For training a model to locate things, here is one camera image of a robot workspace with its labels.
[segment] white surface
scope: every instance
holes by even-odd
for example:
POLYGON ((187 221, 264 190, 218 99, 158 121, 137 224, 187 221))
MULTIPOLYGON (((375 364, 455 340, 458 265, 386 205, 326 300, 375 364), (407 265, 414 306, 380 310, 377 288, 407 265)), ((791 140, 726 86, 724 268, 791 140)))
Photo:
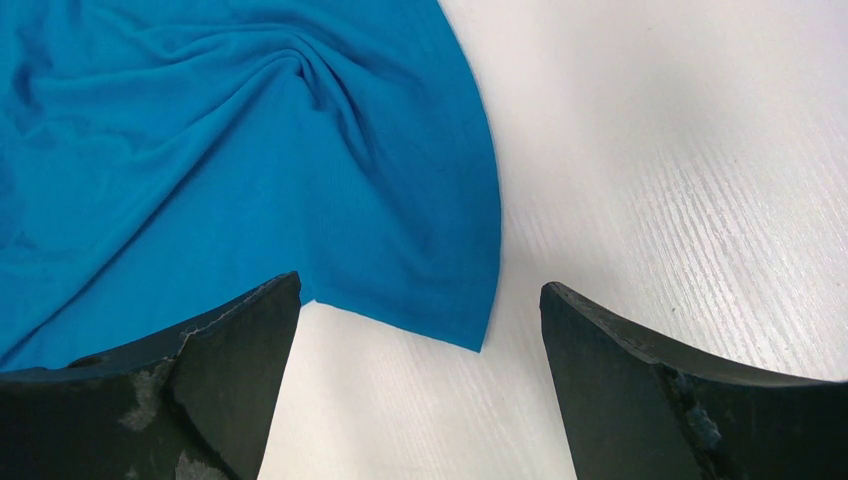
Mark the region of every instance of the white surface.
POLYGON ((848 378, 848 3, 443 6, 502 179, 483 353, 305 307, 261 478, 574 478, 549 280, 725 357, 848 378))

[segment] textured white surface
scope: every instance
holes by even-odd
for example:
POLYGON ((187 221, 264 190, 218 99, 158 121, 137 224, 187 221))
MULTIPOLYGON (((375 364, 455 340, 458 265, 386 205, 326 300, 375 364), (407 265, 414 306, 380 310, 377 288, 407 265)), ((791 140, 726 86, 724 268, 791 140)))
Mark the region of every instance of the textured white surface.
POLYGON ((848 378, 848 3, 443 0, 498 152, 481 355, 311 304, 261 478, 569 479, 543 283, 848 378))

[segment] blue towel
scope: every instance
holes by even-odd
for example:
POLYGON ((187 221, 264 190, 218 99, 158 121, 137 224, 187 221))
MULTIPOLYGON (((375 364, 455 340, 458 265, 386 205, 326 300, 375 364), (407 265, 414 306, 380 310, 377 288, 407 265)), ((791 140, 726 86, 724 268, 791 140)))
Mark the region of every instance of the blue towel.
POLYGON ((436 0, 7 0, 0 45, 0 370, 292 270, 481 348, 497 170, 436 0))

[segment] blue cloth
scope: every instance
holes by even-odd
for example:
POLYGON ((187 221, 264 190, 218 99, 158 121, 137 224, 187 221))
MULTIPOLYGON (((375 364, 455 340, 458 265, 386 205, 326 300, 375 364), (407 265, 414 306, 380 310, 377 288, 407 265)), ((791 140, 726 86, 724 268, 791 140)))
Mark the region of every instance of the blue cloth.
POLYGON ((292 270, 481 348, 497 170, 436 0, 6 0, 0 45, 0 370, 292 270))

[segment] black plastic part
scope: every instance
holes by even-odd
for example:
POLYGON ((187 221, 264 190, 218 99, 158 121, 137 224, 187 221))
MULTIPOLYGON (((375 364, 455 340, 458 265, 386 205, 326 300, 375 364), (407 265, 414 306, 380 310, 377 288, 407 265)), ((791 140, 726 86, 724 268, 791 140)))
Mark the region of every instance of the black plastic part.
POLYGON ((280 276, 65 369, 0 374, 0 479, 257 478, 299 293, 280 276))
POLYGON ((542 289, 580 480, 848 479, 848 384, 735 363, 542 289))

